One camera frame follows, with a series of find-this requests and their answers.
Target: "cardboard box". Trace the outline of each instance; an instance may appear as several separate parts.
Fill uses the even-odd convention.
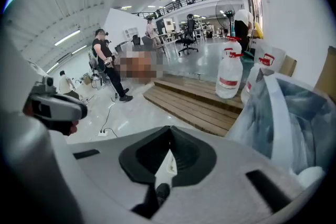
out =
[[[325,92],[336,103],[336,48],[329,47],[327,58],[315,88]]]

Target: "wooden plank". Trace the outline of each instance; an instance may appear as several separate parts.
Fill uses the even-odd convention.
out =
[[[244,107],[242,103],[235,102],[231,99],[221,99],[215,95],[193,90],[170,82],[155,80],[154,84],[156,86],[164,87],[177,93],[187,95],[202,102],[207,102],[208,104],[216,105],[220,108],[227,109],[236,113],[240,113]]]
[[[160,91],[169,93],[170,95],[173,95],[173,96],[176,96],[176,97],[178,97],[178,98],[181,98],[182,100],[185,100],[185,101],[187,101],[187,102],[189,102],[189,103],[196,104],[196,105],[198,105],[198,106],[201,107],[201,108],[206,108],[206,109],[209,109],[209,110],[211,110],[211,111],[215,111],[215,112],[217,112],[217,113],[219,113],[219,114],[228,116],[228,117],[233,118],[233,119],[236,119],[236,118],[238,118],[238,116],[239,116],[239,114],[237,114],[237,113],[234,113],[234,112],[231,112],[231,111],[228,111],[228,110],[225,110],[225,109],[218,108],[217,106],[213,106],[213,105],[210,105],[210,104],[201,102],[201,101],[199,101],[199,100],[196,100],[196,99],[187,97],[187,96],[185,96],[185,95],[176,93],[176,92],[174,92],[174,91],[167,90],[167,89],[162,88],[162,87],[158,87],[158,86],[155,86],[155,85],[154,85],[153,88],[159,88]]]
[[[175,95],[172,95],[171,93],[173,93],[172,91],[167,91],[167,92],[164,92],[164,89],[163,88],[160,88],[160,87],[157,87],[157,86],[154,86],[150,89],[150,92],[155,92],[157,94],[161,94],[161,95],[164,95],[165,98],[169,99],[169,100],[172,100],[172,101],[176,101],[178,102],[179,104],[187,107],[187,108],[190,108],[194,111],[198,111],[206,116],[210,116],[211,118],[214,118],[214,119],[217,119],[219,121],[222,121],[222,122],[225,122],[226,124],[229,124],[229,128],[231,128],[231,126],[235,123],[235,119],[231,118],[231,117],[227,117],[223,114],[220,114],[218,112],[215,112],[213,110],[210,110],[210,109],[207,109],[207,108],[204,108],[202,106],[199,106],[199,105],[196,105],[196,104],[193,104],[193,103],[190,103],[188,101],[185,101],[183,99],[180,98],[180,96],[175,96]]]
[[[164,80],[167,82],[175,83],[181,86],[190,87],[194,90],[204,91],[209,94],[216,95],[216,84],[209,81],[202,81],[202,80],[196,80],[192,78],[187,77],[179,77],[174,75],[165,75],[163,78],[160,78],[160,80]],[[237,94],[231,98],[230,100],[236,101],[238,103],[242,103],[242,100],[240,98],[241,89],[237,91]]]
[[[148,90],[149,91],[149,94],[160,99],[161,101],[164,101],[166,103],[169,103],[170,105],[190,114],[190,115],[193,115],[197,118],[199,118],[200,120],[203,120],[203,121],[206,121],[210,124],[213,124],[213,125],[216,125],[220,128],[223,128],[223,129],[226,129],[226,130],[229,130],[232,126],[232,124],[229,124],[227,122],[224,122],[224,121],[221,121],[221,120],[218,120],[218,119],[215,119],[215,118],[212,118],[211,116],[208,116],[206,114],[203,114],[202,112],[200,111],[196,111],[194,109],[191,109],[183,104],[181,104],[177,98],[174,98],[172,97],[171,95],[169,94],[166,94],[166,93],[160,93],[160,92],[157,92],[155,90]]]
[[[168,113],[174,115],[175,117],[181,119],[182,121],[194,126],[195,128],[210,133],[214,135],[219,135],[219,136],[225,136],[227,133],[227,130],[222,129],[218,126],[212,125],[206,121],[203,121],[193,115],[190,115],[154,96],[149,94],[148,92],[145,92],[143,94],[145,99],[148,101],[152,102],[153,104],[157,105],[158,107],[162,108],[163,110],[167,111]]]

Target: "power strip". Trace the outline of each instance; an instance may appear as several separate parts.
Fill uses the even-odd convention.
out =
[[[98,132],[98,136],[108,136],[109,135],[109,131],[105,131],[104,133],[103,132]]]

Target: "black t-shirt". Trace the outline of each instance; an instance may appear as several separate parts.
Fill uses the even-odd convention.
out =
[[[102,53],[105,55],[105,57],[112,57],[112,52],[110,51],[110,49],[106,46],[106,43],[104,40],[99,40],[98,38],[96,38],[93,42],[92,42],[92,50],[94,55],[96,56],[97,53],[94,49],[95,44],[100,44],[100,49],[102,51]],[[104,65],[104,61],[102,59],[100,59],[100,57],[98,56],[98,64],[100,69],[104,70],[105,69],[105,65]]]

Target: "black pants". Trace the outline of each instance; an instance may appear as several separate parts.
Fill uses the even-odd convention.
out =
[[[119,72],[117,70],[115,70],[114,68],[105,68],[105,73],[109,76],[115,90],[117,91],[118,95],[120,97],[123,97],[124,94],[124,88],[122,87],[121,83],[120,83],[120,75]]]
[[[79,94],[76,93],[75,91],[67,92],[64,95],[71,96],[79,100]]]
[[[235,21],[235,35],[236,37],[241,38],[241,40],[239,40],[239,44],[242,47],[242,53],[244,53],[244,51],[247,49],[248,46],[248,27],[246,26],[246,24],[244,24],[243,21],[241,20],[236,20]]]

